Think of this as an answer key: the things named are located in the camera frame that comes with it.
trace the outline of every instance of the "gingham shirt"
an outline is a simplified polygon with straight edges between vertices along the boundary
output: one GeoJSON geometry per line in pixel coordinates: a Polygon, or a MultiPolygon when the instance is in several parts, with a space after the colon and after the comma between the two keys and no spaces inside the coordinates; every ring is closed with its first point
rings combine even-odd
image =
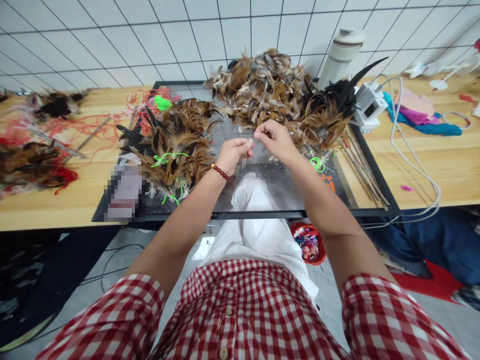
{"type": "Polygon", "coordinates": [[[285,268],[226,260],[196,268],[151,352],[165,305],[146,275],[120,279],[37,359],[461,359],[468,354],[408,293],[378,276],[342,289],[347,353],[285,268]]]}

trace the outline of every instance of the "wooden table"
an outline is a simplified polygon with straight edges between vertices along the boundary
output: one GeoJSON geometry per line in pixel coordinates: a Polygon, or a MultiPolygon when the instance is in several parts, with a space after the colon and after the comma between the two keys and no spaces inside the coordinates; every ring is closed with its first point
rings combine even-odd
{"type": "MultiPolygon", "coordinates": [[[[436,112],[455,111],[469,117],[471,128],[464,130],[461,136],[425,135],[406,124],[400,124],[410,146],[425,167],[431,178],[441,188],[440,205],[459,206],[480,204],[480,118],[471,115],[472,108],[477,104],[459,99],[459,94],[470,95],[474,100],[480,100],[480,81],[477,83],[475,74],[453,76],[448,80],[446,90],[436,90],[429,85],[432,78],[403,78],[403,86],[417,94],[428,96],[433,102],[436,112]]],[[[392,82],[398,89],[398,81],[392,82]]],[[[457,116],[448,116],[452,124],[466,126],[465,121],[457,116]]],[[[395,151],[390,143],[392,122],[387,112],[379,117],[380,126],[364,138],[370,148],[383,177],[385,178],[400,209],[421,209],[429,206],[435,198],[430,183],[416,172],[395,151]],[[401,189],[407,185],[415,191],[401,189]]],[[[415,159],[396,132],[394,142],[405,156],[415,163],[415,159]]],[[[374,206],[365,194],[355,175],[347,167],[345,175],[360,208],[374,206]]]]}
{"type": "MultiPolygon", "coordinates": [[[[122,114],[127,108],[127,96],[137,90],[148,91],[151,86],[93,89],[80,109],[81,114],[73,118],[90,115],[122,114]]],[[[8,118],[5,113],[18,98],[8,99],[0,104],[0,126],[8,118]]],[[[128,126],[131,117],[121,115],[121,124],[128,126]]],[[[76,148],[87,135],[81,135],[72,142],[76,148]]],[[[108,222],[92,223],[92,216],[97,209],[114,165],[119,156],[120,143],[100,140],[93,137],[80,151],[88,155],[98,151],[90,162],[88,159],[72,157],[67,166],[78,173],[78,180],[68,185],[66,189],[54,195],[56,189],[33,191],[26,194],[6,196],[0,200],[0,231],[71,228],[93,225],[111,225],[108,222]]]]}

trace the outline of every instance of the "red bead bracelet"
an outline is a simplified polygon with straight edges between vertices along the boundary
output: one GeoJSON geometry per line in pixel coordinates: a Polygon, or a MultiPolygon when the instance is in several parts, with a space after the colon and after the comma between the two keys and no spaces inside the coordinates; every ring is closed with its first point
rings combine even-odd
{"type": "Polygon", "coordinates": [[[212,165],[210,165],[210,167],[213,169],[213,170],[216,170],[220,175],[222,175],[225,180],[230,180],[230,176],[228,176],[226,173],[224,173],[217,165],[215,165],[214,163],[212,165]]]}

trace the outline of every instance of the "white thermos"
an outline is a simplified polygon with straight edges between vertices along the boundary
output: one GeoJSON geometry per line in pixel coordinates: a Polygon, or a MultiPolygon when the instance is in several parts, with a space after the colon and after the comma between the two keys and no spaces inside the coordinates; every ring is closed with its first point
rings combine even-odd
{"type": "Polygon", "coordinates": [[[357,56],[364,44],[365,35],[353,28],[341,28],[340,32],[333,38],[325,66],[318,79],[317,87],[323,89],[330,82],[336,83],[347,74],[347,68],[357,56]]]}

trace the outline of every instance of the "gray floor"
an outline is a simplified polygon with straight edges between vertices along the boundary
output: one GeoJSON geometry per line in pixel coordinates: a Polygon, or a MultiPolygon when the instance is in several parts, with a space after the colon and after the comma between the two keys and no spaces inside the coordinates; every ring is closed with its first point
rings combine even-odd
{"type": "MultiPolygon", "coordinates": [[[[185,264],[181,276],[165,306],[160,321],[160,329],[165,327],[165,324],[172,315],[175,304],[180,297],[180,290],[185,279],[194,267],[205,257],[212,242],[215,240],[215,235],[218,233],[221,224],[222,221],[220,220],[211,221],[206,233],[202,235],[197,244],[191,250],[188,257],[189,260],[185,264]]],[[[123,229],[107,249],[114,249],[132,244],[146,246],[154,236],[155,232],[142,233],[135,229],[123,229]]],[[[108,263],[105,272],[108,273],[128,267],[141,251],[142,249],[138,246],[129,246],[120,250],[108,263]]],[[[113,251],[106,251],[91,270],[90,274],[88,274],[87,278],[100,275],[105,263],[108,261],[112,253],[113,251]]],[[[106,275],[102,280],[104,289],[108,289],[114,282],[120,279],[124,272],[125,270],[122,270],[106,275]]],[[[344,346],[345,349],[348,349],[345,335],[343,333],[340,296],[335,285],[332,268],[328,259],[321,266],[309,265],[308,273],[310,274],[310,278],[318,284],[320,289],[316,303],[320,307],[321,318],[339,343],[344,346]]],[[[61,328],[61,326],[66,324],[79,311],[92,304],[102,295],[102,293],[100,280],[79,286],[67,301],[59,316],[49,328],[45,330],[43,336],[32,343],[19,347],[18,349],[0,357],[6,360],[33,359],[35,355],[55,337],[60,331],[59,328],[61,328]]],[[[480,344],[478,336],[476,335],[478,333],[478,324],[480,323],[480,312],[421,294],[412,293],[412,295],[420,302],[427,313],[430,314],[430,316],[447,332],[449,332],[474,359],[480,359],[480,344]]]]}

